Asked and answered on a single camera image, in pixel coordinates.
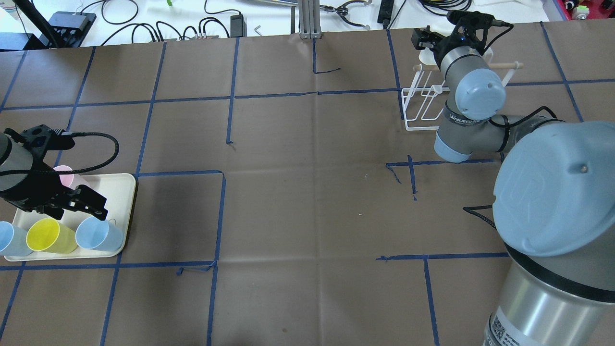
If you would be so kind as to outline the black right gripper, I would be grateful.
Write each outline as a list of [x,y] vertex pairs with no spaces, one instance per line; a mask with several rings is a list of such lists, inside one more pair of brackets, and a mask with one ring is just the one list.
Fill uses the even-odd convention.
[[474,37],[469,33],[454,31],[447,37],[431,29],[414,29],[412,44],[416,50],[430,49],[436,65],[440,68],[444,57],[453,49],[461,46],[474,46]]

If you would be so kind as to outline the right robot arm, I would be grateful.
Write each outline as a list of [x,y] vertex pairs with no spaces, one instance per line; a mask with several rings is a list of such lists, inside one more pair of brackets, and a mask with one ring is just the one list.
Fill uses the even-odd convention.
[[507,153],[492,214],[512,265],[483,344],[583,346],[614,306],[614,124],[567,123],[546,107],[499,114],[504,86],[474,28],[415,29],[411,41],[432,50],[451,90],[437,155]]

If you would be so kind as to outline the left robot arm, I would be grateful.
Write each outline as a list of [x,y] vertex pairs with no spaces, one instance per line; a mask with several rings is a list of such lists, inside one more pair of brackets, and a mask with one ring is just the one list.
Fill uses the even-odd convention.
[[[44,162],[49,150],[63,151],[75,146],[78,136],[102,136],[114,143],[110,159],[85,169],[59,172]],[[105,220],[106,199],[94,189],[81,184],[64,186],[60,176],[81,174],[105,167],[119,154],[119,142],[102,132],[68,132],[38,125],[21,132],[7,128],[0,138],[1,198],[25,212],[37,212],[60,220],[64,211],[80,211]]]

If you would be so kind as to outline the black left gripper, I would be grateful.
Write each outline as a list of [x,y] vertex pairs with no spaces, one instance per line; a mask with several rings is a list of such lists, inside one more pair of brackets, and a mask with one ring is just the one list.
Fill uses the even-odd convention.
[[[51,199],[60,193],[61,205],[51,204]],[[14,187],[2,190],[0,196],[20,210],[34,211],[56,220],[61,220],[67,210],[83,212],[99,220],[108,216],[103,195],[86,185],[74,190],[64,188],[57,174],[29,174]]]

